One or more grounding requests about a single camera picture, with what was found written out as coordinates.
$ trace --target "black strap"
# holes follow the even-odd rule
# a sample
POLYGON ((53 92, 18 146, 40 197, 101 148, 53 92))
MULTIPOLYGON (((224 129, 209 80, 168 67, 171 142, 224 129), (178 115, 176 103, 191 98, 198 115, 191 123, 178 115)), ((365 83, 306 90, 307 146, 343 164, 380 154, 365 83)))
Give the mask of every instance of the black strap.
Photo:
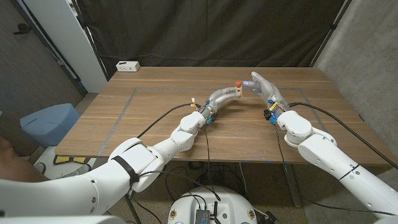
POLYGON ((116 162, 118 162, 124 168, 124 170, 130 175, 130 184, 133 184, 134 182, 139 181, 139 175, 136 174, 134 169, 122 157, 115 156, 112 159, 115 160, 116 162))

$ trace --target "backdrop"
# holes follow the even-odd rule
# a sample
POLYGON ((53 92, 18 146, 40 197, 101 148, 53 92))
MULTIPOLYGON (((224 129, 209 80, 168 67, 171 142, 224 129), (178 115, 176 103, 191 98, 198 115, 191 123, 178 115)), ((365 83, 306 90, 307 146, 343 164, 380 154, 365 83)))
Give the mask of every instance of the backdrop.
POLYGON ((344 0, 79 0, 111 77, 141 66, 307 67, 344 0))

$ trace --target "power strip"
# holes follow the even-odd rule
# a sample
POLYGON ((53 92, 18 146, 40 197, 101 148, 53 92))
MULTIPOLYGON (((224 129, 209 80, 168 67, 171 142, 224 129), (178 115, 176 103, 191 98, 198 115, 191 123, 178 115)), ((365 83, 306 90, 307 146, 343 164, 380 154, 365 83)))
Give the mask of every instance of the power strip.
POLYGON ((120 61, 116 65, 119 72, 136 72, 139 69, 139 62, 120 61))

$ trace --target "white robotic arm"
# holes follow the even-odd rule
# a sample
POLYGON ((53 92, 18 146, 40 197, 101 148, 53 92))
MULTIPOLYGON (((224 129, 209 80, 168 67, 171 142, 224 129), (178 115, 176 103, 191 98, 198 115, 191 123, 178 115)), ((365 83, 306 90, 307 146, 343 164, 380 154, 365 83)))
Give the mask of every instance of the white robotic arm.
POLYGON ((138 138, 120 144, 108 162, 83 175, 39 183, 0 179, 0 211, 5 217, 102 215, 129 189, 141 192, 177 153, 191 149, 198 128, 230 98, 237 98, 235 88, 217 90, 199 111, 182 118, 171 136, 145 146, 138 138))
MULTIPOLYGON (((398 193, 337 147, 334 137, 312 127, 311 123, 296 111, 289 110, 288 104, 277 88, 252 72, 253 82, 243 82, 254 86, 253 92, 263 97, 268 109, 273 110, 276 123, 286 130, 285 142, 298 149, 300 155, 311 164, 323 169, 338 179, 369 210, 398 215, 398 193), (280 106, 272 108, 274 103, 280 106)), ((378 218, 391 217, 375 213, 378 218)))

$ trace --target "silver robotic hand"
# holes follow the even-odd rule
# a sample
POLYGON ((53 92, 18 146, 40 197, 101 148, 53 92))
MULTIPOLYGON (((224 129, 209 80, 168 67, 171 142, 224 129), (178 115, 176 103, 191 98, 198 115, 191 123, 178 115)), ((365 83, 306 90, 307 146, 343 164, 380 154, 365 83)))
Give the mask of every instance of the silver robotic hand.
POLYGON ((267 81, 257 72, 252 72, 251 76, 253 81, 243 81, 243 85, 252 88, 253 93, 257 93, 261 96, 268 106, 268 109, 276 102, 279 106, 275 109, 275 114, 281 115, 283 112, 289 110, 289 105, 274 84, 267 81))

